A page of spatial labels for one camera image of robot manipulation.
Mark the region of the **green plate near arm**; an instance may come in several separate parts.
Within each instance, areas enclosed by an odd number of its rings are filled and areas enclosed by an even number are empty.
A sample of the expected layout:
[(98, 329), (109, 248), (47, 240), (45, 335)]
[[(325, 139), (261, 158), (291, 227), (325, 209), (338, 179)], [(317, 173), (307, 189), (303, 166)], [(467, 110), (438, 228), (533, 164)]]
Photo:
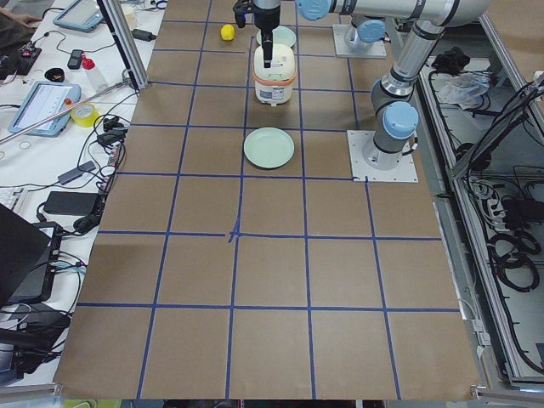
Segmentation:
[(279, 25), (273, 30), (272, 38), (273, 44), (279, 43), (286, 45), (290, 48), (292, 48), (297, 41), (297, 36), (295, 32), (292, 29), (283, 25)]
[(251, 132), (243, 144), (246, 159), (256, 167), (275, 169), (293, 157), (295, 144), (291, 136), (275, 127), (261, 127)]

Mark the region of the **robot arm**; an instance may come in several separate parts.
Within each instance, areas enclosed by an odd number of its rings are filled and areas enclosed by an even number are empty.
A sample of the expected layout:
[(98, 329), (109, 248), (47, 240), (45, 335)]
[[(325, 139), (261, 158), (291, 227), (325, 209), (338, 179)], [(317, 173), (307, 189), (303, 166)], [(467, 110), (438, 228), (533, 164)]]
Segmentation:
[(411, 20), (413, 26), (388, 74), (371, 91), (377, 130), (363, 148), (365, 161), (379, 170), (397, 167), (402, 150), (416, 131), (417, 110), (409, 103), (417, 76), (448, 26), (476, 20), (489, 1), (326, 1), (324, 14), (363, 14)]
[[(354, 40), (350, 43), (374, 43), (384, 36), (384, 24), (379, 22), (384, 12), (363, 12), (356, 10), (356, 1), (296, 1), (297, 11), (309, 21), (317, 21), (328, 13), (350, 15), (354, 27)], [(246, 26), (246, 15), (254, 15), (254, 23), (261, 33), (263, 68), (271, 67), (273, 58), (274, 33), (280, 25), (280, 1), (237, 1), (233, 6), (235, 23), (239, 28)]]

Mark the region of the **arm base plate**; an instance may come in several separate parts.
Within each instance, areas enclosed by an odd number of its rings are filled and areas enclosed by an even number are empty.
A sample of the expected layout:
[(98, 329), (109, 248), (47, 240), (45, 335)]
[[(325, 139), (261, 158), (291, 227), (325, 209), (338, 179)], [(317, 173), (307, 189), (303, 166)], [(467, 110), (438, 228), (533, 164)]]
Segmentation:
[(384, 41), (384, 29), (378, 29), (377, 34), (364, 38), (363, 33), (369, 32), (363, 26), (354, 28), (351, 25), (334, 25), (333, 39), (335, 54), (340, 58), (385, 59), (387, 56)]
[(374, 131), (348, 130), (352, 179), (357, 182), (417, 183), (417, 170), (409, 142), (402, 152), (384, 153), (374, 145)]

